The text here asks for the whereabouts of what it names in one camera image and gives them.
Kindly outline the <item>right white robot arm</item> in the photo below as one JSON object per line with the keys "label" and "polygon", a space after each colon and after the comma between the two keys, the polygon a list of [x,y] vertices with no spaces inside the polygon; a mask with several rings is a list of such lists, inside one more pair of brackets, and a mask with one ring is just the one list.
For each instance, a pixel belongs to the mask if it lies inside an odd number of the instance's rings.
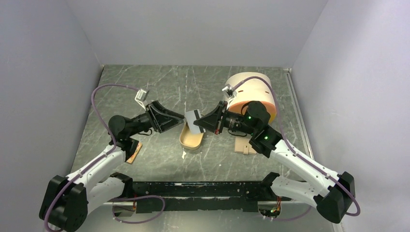
{"label": "right white robot arm", "polygon": [[[261,187],[266,200],[278,196],[303,202],[335,224],[346,215],[359,215],[354,177],[348,172],[339,174],[328,169],[298,150],[268,124],[269,118],[266,107],[259,101],[250,101],[243,114],[228,111],[227,102],[220,101],[212,112],[195,120],[194,125],[215,134],[226,128],[250,135],[249,144],[257,153],[274,158],[303,179],[300,182],[269,174]],[[348,209],[352,204],[357,206],[357,211],[351,214]]]}

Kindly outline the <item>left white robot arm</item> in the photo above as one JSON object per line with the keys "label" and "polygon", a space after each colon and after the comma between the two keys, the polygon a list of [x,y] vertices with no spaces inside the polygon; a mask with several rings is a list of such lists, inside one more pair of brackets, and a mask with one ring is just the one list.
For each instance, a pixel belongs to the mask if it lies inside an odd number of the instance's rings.
{"label": "left white robot arm", "polygon": [[67,175],[56,175],[47,186],[39,211],[46,228],[74,232],[87,215],[112,199],[127,201],[135,196],[131,177],[113,170],[137,154],[136,134],[163,133],[184,122],[184,116],[163,107],[158,101],[134,118],[115,115],[108,122],[113,139],[92,161]]}

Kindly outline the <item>tan card holder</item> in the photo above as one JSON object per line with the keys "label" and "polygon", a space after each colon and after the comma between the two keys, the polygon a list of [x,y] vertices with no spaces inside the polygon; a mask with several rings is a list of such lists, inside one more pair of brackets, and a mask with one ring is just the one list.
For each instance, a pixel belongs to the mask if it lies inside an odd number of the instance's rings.
{"label": "tan card holder", "polygon": [[250,138],[235,137],[234,152],[243,155],[256,155],[257,152],[251,147]]}

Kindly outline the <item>tan oval tray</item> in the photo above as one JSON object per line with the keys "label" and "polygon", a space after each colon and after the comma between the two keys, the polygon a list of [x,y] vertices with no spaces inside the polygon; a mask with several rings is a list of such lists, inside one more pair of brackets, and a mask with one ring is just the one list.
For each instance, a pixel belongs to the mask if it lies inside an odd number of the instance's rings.
{"label": "tan oval tray", "polygon": [[188,125],[185,124],[179,136],[180,144],[188,150],[196,150],[200,147],[205,133],[193,134]]}

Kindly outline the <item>grey striped credit card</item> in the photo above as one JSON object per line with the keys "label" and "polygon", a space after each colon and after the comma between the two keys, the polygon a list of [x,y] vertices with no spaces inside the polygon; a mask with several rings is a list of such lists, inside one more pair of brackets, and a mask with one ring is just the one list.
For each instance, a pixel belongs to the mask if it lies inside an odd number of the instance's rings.
{"label": "grey striped credit card", "polygon": [[194,122],[196,120],[201,118],[201,113],[200,113],[199,109],[186,111],[184,115],[185,115],[186,123],[187,123],[187,125],[189,127],[189,130],[192,134],[205,133],[204,128],[194,124]]}

